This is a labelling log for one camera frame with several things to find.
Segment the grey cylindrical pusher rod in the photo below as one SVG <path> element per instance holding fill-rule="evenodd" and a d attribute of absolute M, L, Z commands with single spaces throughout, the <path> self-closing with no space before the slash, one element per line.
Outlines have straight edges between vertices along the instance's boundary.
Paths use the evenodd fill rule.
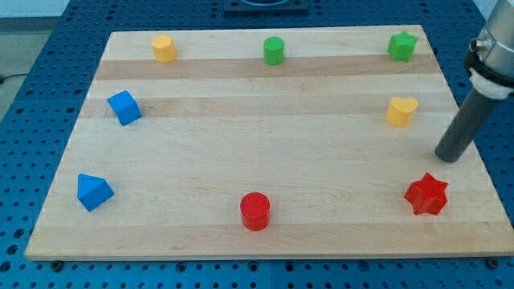
<path fill-rule="evenodd" d="M 499 104 L 500 100 L 485 96 L 474 88 L 470 90 L 435 147 L 435 156 L 441 161 L 456 162 Z"/>

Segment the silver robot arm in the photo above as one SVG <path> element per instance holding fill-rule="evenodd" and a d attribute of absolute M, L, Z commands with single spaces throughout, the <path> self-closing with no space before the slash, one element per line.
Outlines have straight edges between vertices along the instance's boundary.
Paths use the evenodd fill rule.
<path fill-rule="evenodd" d="M 513 1 L 499 0 L 463 57 L 472 89 L 434 154 L 456 162 L 495 108 L 513 96 Z"/>

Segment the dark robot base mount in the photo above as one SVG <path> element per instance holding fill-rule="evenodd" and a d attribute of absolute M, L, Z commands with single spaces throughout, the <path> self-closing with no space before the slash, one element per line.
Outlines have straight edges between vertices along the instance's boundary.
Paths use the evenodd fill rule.
<path fill-rule="evenodd" d="M 310 0 L 223 0 L 224 15 L 308 13 Z"/>

